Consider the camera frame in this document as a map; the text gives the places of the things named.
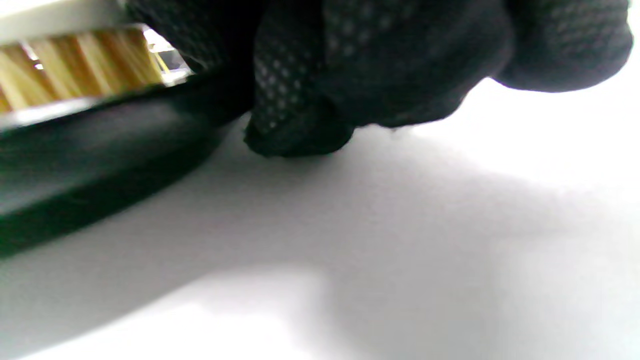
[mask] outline finger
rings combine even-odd
[[[323,14],[319,86],[358,126],[442,119],[511,56],[501,0],[325,0]]]
[[[627,0],[508,0],[518,44],[496,77],[512,88],[563,92],[596,85],[627,61]]]
[[[321,1],[273,0],[255,39],[255,107],[247,144],[265,156],[326,154],[353,126],[315,88],[325,68]]]

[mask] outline yellow bristle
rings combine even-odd
[[[36,40],[29,45],[40,59],[58,97],[73,99],[101,94],[74,37]]]
[[[11,106],[9,105],[9,102],[6,100],[4,93],[0,89],[0,113],[6,113],[9,111],[11,111]]]
[[[0,87],[13,110],[58,100],[44,73],[20,44],[0,47]]]
[[[104,95],[162,83],[140,29],[94,31],[76,36],[85,61]]]

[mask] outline white surface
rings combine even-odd
[[[640,359],[639,62],[202,168],[0,263],[0,359]]]

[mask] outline textured glove fabric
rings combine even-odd
[[[564,92],[627,61],[627,0],[129,0],[196,72],[255,94],[265,156],[340,149],[354,128],[446,118],[480,80]]]

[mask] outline white plastic housing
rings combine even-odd
[[[0,45],[130,24],[121,0],[49,0],[1,13]]]

